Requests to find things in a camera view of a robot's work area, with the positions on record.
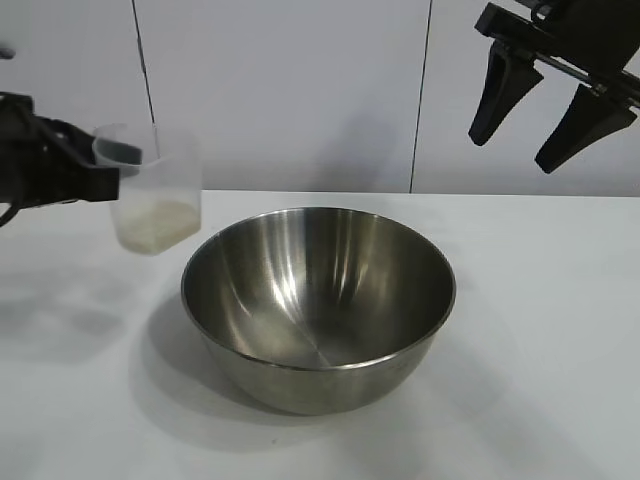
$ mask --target stainless steel bowl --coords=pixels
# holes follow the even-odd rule
[[[369,213],[299,208],[223,230],[193,255],[184,305],[220,368],[280,410],[351,410],[398,386],[455,298],[415,231]]]

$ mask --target table surface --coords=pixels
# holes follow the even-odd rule
[[[395,392],[329,417],[266,411],[181,307],[206,238],[286,207],[355,208],[431,239],[454,311]],[[120,249],[108,206],[0,230],[0,469],[12,480],[636,478],[636,199],[205,192],[202,231]]]

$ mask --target bowl rim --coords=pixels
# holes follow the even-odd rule
[[[240,227],[241,225],[245,224],[245,223],[249,223],[249,222],[253,222],[255,220],[258,220],[260,218],[264,218],[264,217],[270,217],[273,215],[278,215],[278,214],[283,214],[283,213],[291,213],[291,212],[299,212],[299,211],[305,211],[305,210],[333,210],[333,211],[343,211],[343,212],[352,212],[352,213],[357,213],[357,214],[364,214],[364,215],[368,215],[368,216],[372,216],[374,218],[379,218],[382,219],[383,221],[387,221],[387,222],[391,222],[393,224],[395,224],[396,226],[414,234],[414,235],[418,235],[422,240],[424,240],[425,242],[427,242],[427,244],[429,246],[431,246],[431,248],[434,250],[434,252],[436,253],[436,255],[438,257],[440,257],[440,259],[444,262],[444,265],[451,277],[451,298],[449,300],[449,305],[447,306],[447,309],[445,310],[444,314],[442,315],[442,317],[440,318],[440,320],[433,326],[433,328],[431,328],[426,334],[422,335],[418,340],[416,340],[415,342],[407,345],[406,347],[397,350],[393,353],[390,353],[388,355],[385,355],[383,357],[378,357],[378,358],[374,358],[372,360],[366,360],[364,362],[357,362],[357,363],[350,363],[350,364],[345,364],[345,365],[331,365],[331,366],[327,366],[327,367],[303,367],[303,366],[299,366],[299,365],[287,365],[286,363],[278,363],[278,362],[271,362],[269,360],[265,360],[259,357],[254,357],[253,355],[249,355],[243,352],[240,352],[228,345],[225,345],[224,343],[218,341],[216,338],[213,337],[213,335],[211,335],[205,328],[204,326],[198,321],[196,320],[195,316],[193,315],[193,313],[191,312],[191,309],[189,308],[189,305],[187,303],[187,299],[186,299],[186,295],[185,295],[185,282],[186,282],[186,277],[187,274],[190,270],[190,267],[192,265],[192,263],[195,262],[196,258],[200,255],[200,253],[206,249],[211,243],[215,242],[217,239],[219,239],[222,235],[225,234],[225,232],[228,232],[229,230],[233,229],[233,228],[237,228]],[[243,220],[237,221],[235,223],[232,223],[231,225],[228,225],[227,227],[224,227],[223,229],[219,230],[218,232],[216,232],[214,235],[212,235],[210,238],[208,238],[202,245],[200,245],[196,251],[191,255],[191,257],[189,258],[189,261],[187,262],[186,266],[184,267],[184,270],[182,272],[182,278],[180,280],[180,298],[182,300],[182,306],[183,308],[186,310],[187,315],[189,316],[189,318],[191,319],[191,322],[198,328],[198,330],[200,330],[200,332],[205,336],[205,338],[211,342],[213,342],[215,345],[217,345],[218,347],[228,351],[229,353],[232,353],[234,355],[238,355],[246,360],[249,360],[251,362],[256,362],[265,366],[270,366],[270,367],[276,367],[276,368],[281,368],[281,369],[285,369],[285,370],[292,370],[292,371],[300,371],[300,372],[332,372],[332,371],[343,371],[343,370],[355,370],[358,368],[364,368],[364,367],[370,367],[373,365],[378,365],[381,363],[385,363],[393,358],[399,357],[401,355],[403,355],[404,353],[408,352],[409,350],[413,350],[414,348],[416,348],[418,345],[422,344],[423,342],[427,341],[428,339],[430,339],[431,337],[433,337],[438,330],[440,330],[440,328],[445,324],[445,322],[448,320],[449,316],[451,315],[451,312],[453,310],[453,306],[455,304],[456,301],[456,296],[457,296],[457,283],[456,283],[456,276],[455,273],[453,271],[453,268],[451,267],[451,263],[449,262],[449,260],[447,259],[447,257],[442,253],[442,251],[436,247],[428,238],[426,238],[424,235],[422,235],[420,232],[414,230],[411,227],[408,227],[407,225],[404,225],[403,223],[400,223],[396,220],[392,220],[388,217],[385,217],[383,215],[379,215],[377,213],[372,213],[372,212],[365,212],[363,210],[355,210],[355,209],[351,209],[351,208],[342,208],[342,207],[322,207],[322,206],[308,206],[308,207],[292,207],[292,208],[283,208],[283,209],[279,209],[279,210],[273,210],[270,212],[265,212],[265,213],[259,213],[257,215],[245,218]]]

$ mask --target clear plastic container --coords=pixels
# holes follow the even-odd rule
[[[202,164],[191,134],[114,124],[94,135],[96,163],[120,169],[111,218],[124,248],[157,255],[200,230]]]

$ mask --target measuring cup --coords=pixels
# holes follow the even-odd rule
[[[125,249],[157,255],[200,230],[202,164],[191,134],[114,124],[94,135],[96,163],[120,169],[120,195],[110,207]]]

